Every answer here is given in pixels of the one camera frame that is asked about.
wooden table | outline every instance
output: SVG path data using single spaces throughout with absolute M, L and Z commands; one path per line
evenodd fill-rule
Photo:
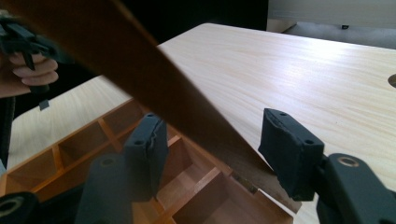
M 325 144 L 366 161 L 396 190 L 396 51 L 203 24 L 159 46 L 258 148 L 265 107 L 300 121 Z M 97 77 L 14 121 L 9 167 L 128 100 Z M 304 203 L 295 223 L 318 223 Z

wooden organizer tray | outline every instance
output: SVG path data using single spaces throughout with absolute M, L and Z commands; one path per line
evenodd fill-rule
M 43 202 L 80 185 L 94 158 L 122 151 L 146 112 L 130 100 L 104 114 L 6 172 L 1 195 L 32 191 Z M 227 165 L 172 127 L 168 127 L 168 146 L 157 200 L 133 203 L 134 223 L 292 222 L 292 217 L 264 194 L 244 187 Z

brown wooden plank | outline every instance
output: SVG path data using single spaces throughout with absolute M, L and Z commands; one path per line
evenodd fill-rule
M 118 1 L 5 0 L 3 6 L 78 61 L 131 94 L 239 175 L 293 211 L 276 176 L 206 98 L 156 48 Z

light wood tabletop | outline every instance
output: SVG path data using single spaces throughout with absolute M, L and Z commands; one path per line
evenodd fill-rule
M 264 108 L 284 111 L 320 138 L 325 154 L 368 163 L 396 190 L 396 50 L 203 24 L 159 48 L 258 148 Z M 8 168 L 130 96 L 97 77 L 13 123 Z M 318 223 L 315 202 L 295 223 Z

white wall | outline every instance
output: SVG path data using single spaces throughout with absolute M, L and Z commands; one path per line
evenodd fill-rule
M 396 0 L 269 0 L 268 18 L 396 28 Z

